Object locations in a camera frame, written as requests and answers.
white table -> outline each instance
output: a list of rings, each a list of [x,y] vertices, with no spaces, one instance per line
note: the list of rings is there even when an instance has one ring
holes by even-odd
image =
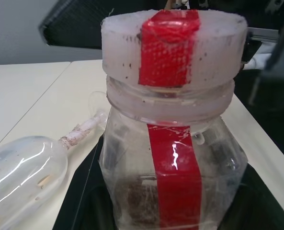
[[[58,139],[89,117],[88,97],[105,91],[101,60],[73,62],[18,122],[0,145],[27,135]],[[228,128],[284,209],[284,155],[274,145],[242,103],[234,96],[223,114]],[[95,146],[101,132],[89,135],[72,150],[66,180],[52,199],[22,222],[19,230],[51,230],[76,168]]]
[[[0,65],[0,141],[69,64]]]

white lid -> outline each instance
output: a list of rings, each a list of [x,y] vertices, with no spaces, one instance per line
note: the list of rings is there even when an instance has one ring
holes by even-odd
[[[200,26],[193,37],[187,84],[183,86],[192,90],[213,88],[236,76],[247,34],[247,23],[239,15],[220,11],[196,12]],[[103,21],[102,66],[108,76],[132,86],[138,85],[141,28],[156,13],[158,11],[140,11],[111,16]],[[169,63],[168,60],[161,62],[161,67],[165,68]]]

plastic bottle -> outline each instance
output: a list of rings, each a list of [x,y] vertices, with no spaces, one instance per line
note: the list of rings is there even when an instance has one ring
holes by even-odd
[[[216,230],[247,158],[220,115],[247,24],[219,11],[142,11],[102,24],[112,105],[100,158],[120,230]]]
[[[98,124],[105,126],[110,108],[105,101],[105,93],[93,93],[90,107],[93,111],[96,107],[97,113],[60,140],[30,136],[0,147],[0,230],[15,227],[59,188],[67,171],[69,148]]]

red strip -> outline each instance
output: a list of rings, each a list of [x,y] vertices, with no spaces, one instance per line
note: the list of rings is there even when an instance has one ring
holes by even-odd
[[[192,226],[181,230],[198,230],[202,181],[195,158],[190,127],[148,125],[155,165],[160,226]]]
[[[159,11],[141,29],[139,84],[181,87],[190,82],[197,11]],[[195,158],[190,127],[148,125],[155,165],[160,226],[192,226],[198,230],[202,180]]]
[[[196,10],[159,11],[143,23],[139,84],[181,87],[189,83],[193,37],[199,25]]]

jar lid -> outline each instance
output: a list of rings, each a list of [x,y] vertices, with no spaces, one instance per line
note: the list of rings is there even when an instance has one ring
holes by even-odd
[[[102,24],[103,70],[132,86],[209,89],[240,69],[247,23],[220,11],[140,11]]]

